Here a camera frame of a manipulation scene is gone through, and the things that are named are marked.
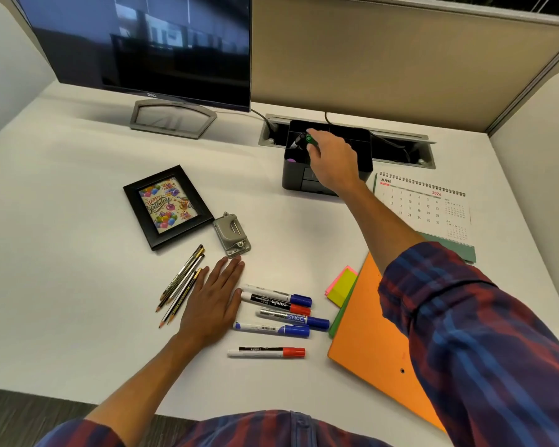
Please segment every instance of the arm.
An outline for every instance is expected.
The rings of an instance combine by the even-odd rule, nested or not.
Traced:
[[[242,274],[244,262],[235,257],[222,271],[227,260],[224,257],[216,264],[207,282],[205,277],[209,268],[205,267],[199,274],[186,303],[178,333],[155,358],[91,411],[84,422],[77,422],[73,427],[70,422],[67,423],[69,425],[61,425],[39,445],[113,447],[119,446],[122,441],[126,447],[137,446],[157,407],[187,364],[201,349],[222,338],[236,319],[241,290],[234,290],[234,286]],[[112,436],[111,432],[97,435],[97,431],[104,429],[113,430],[117,436]],[[64,430],[71,434],[64,435]],[[81,442],[80,437],[88,438],[90,442]]]
[[[454,444],[559,446],[559,341],[478,269],[377,207],[348,145],[310,133],[320,146],[309,145],[311,167],[346,202],[384,272],[383,316],[410,339],[416,376]]]

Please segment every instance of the black desk organizer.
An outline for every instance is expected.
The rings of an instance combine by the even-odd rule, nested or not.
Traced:
[[[325,123],[294,120],[290,122],[288,132],[288,147],[294,142],[296,136],[306,129],[324,130],[343,138],[358,154],[358,175],[367,181],[373,172],[373,156],[371,154],[371,133],[365,129],[343,127]],[[294,191],[308,193],[321,193],[336,196],[327,187],[320,184],[311,169],[311,159],[306,150],[288,149],[284,151],[284,173],[282,187]]]

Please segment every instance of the black picture frame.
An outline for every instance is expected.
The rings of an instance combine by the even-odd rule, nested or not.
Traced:
[[[159,233],[149,214],[149,210],[143,203],[139,191],[171,178],[175,178],[178,181],[184,193],[186,193],[186,197],[191,202],[193,209],[197,212],[197,216],[177,224],[165,232]],[[156,251],[182,235],[213,222],[213,215],[180,165],[131,183],[125,186],[124,190],[152,251]]]

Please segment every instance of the picture frame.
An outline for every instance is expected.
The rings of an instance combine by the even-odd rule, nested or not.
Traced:
[[[213,215],[180,165],[123,189],[152,251],[213,222]]]

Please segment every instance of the hand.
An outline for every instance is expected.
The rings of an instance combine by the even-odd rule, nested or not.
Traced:
[[[329,132],[307,130],[319,149],[308,144],[306,150],[311,157],[311,168],[323,186],[340,195],[351,187],[359,185],[358,156],[350,144]]]
[[[242,290],[234,290],[234,286],[244,270],[244,262],[240,256],[234,257],[222,271],[227,261],[227,257],[218,261],[207,282],[209,267],[203,268],[186,302],[176,336],[180,341],[193,343],[196,352],[220,340],[236,320]]]

